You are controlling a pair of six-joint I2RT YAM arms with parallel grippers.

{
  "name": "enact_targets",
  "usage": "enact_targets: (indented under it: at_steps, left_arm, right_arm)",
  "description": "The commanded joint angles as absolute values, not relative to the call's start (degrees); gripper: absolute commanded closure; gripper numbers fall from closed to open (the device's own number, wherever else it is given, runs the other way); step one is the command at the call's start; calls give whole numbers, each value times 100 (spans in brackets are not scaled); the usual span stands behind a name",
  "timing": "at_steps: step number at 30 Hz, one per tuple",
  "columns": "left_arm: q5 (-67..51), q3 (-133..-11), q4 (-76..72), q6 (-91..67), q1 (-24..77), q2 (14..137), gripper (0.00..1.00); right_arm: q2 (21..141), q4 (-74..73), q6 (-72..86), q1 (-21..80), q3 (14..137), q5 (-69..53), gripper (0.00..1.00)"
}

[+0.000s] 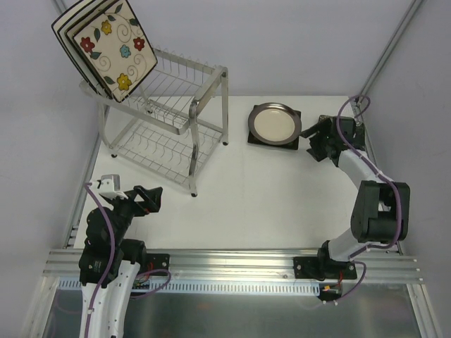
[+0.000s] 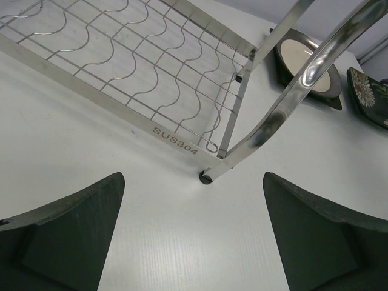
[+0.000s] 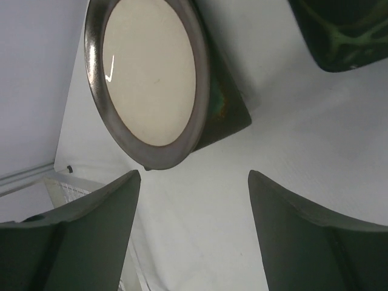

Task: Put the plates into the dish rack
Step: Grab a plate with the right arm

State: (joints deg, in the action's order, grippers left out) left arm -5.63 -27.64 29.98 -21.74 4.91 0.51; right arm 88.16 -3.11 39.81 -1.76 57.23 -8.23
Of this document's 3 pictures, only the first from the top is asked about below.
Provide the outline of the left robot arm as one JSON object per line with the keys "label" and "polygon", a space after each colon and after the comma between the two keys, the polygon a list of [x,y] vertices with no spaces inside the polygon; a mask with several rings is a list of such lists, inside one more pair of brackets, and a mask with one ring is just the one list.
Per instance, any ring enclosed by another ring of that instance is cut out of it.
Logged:
{"label": "left robot arm", "polygon": [[134,218],[159,212],[162,187],[122,191],[115,175],[85,184],[97,207],[87,216],[78,266],[82,290],[81,337],[122,337],[132,286],[147,269],[145,243],[126,239]]}

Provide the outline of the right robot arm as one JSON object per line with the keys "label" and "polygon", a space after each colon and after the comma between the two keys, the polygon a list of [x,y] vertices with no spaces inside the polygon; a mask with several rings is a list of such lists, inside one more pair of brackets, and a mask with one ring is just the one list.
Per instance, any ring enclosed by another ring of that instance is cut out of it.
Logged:
{"label": "right robot arm", "polygon": [[408,233],[410,188],[393,182],[368,157],[365,130],[352,118],[328,115],[301,132],[309,140],[308,153],[318,162],[329,159],[357,188],[350,227],[325,241],[315,256],[293,259],[300,280],[355,280],[354,258],[369,249],[389,249]]}

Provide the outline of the cream floral square plate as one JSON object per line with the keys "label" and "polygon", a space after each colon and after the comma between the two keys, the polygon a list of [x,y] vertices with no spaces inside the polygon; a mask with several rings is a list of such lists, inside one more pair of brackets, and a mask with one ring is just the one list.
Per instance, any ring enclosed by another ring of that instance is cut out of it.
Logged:
{"label": "cream floral square plate", "polygon": [[158,60],[128,1],[113,1],[75,34],[89,54],[111,98],[122,102]]}
{"label": "cream floral square plate", "polygon": [[77,55],[75,60],[81,67],[81,71],[87,77],[87,82],[90,87],[103,97],[111,97],[106,84],[101,79],[100,74],[94,67],[92,59],[89,54],[84,52],[84,49],[75,41],[75,34],[82,29],[82,26],[90,23],[94,16],[100,14],[113,1],[79,1],[72,9],[75,11],[70,17],[69,23],[65,30],[65,36],[73,46],[73,55]]}

